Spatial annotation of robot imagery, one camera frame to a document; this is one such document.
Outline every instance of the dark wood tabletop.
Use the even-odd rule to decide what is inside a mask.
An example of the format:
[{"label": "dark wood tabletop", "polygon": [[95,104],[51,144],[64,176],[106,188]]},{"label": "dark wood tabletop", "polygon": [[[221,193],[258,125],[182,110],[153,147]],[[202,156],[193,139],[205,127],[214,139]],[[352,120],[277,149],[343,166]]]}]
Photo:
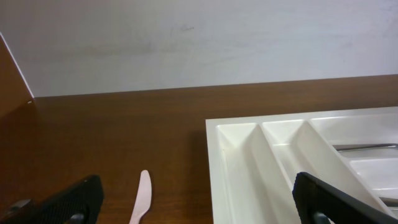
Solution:
[{"label": "dark wood tabletop", "polygon": [[0,120],[0,210],[101,177],[98,223],[212,223],[205,120],[398,105],[398,75],[35,98]]}]

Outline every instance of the wooden panel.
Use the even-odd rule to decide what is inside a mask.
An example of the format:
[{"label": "wooden panel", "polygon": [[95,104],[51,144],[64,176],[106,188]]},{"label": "wooden panel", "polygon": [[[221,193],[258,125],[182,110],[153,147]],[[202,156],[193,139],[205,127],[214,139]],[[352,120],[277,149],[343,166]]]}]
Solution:
[{"label": "wooden panel", "polygon": [[32,96],[0,37],[0,117],[31,99]]},{"label": "wooden panel", "polygon": [[212,223],[205,119],[398,105],[398,75],[36,98],[0,120],[0,211],[99,174],[98,224]]}]

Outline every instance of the wall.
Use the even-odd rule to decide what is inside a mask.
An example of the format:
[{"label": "wall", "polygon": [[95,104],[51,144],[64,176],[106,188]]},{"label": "wall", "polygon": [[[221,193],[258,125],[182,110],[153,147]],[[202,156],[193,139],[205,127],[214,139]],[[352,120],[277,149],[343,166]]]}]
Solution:
[{"label": "wall", "polygon": [[32,99],[0,35],[0,118]]},{"label": "wall", "polygon": [[395,0],[3,0],[35,96],[398,73]]}]

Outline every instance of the white plastic knife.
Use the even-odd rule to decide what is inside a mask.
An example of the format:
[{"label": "white plastic knife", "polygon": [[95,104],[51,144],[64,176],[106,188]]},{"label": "white plastic knife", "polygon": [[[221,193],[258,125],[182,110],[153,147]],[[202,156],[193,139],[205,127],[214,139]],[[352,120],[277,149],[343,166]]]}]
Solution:
[{"label": "white plastic knife", "polygon": [[148,170],[143,170],[141,172],[141,177],[139,179],[136,203],[134,204],[134,209],[132,210],[132,215],[129,224],[139,223],[141,217],[145,215],[146,212],[148,212],[151,199],[152,199],[152,184],[150,182],[149,173]]}]

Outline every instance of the drawer organizer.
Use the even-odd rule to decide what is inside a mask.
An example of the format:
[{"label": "drawer organizer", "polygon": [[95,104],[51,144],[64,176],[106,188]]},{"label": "drawer organizer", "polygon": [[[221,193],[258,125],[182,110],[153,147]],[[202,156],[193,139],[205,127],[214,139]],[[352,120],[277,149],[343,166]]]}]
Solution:
[{"label": "drawer organizer", "polygon": [[305,171],[394,217],[398,150],[335,145],[398,143],[398,107],[206,120],[215,224],[300,223],[292,196]]}]

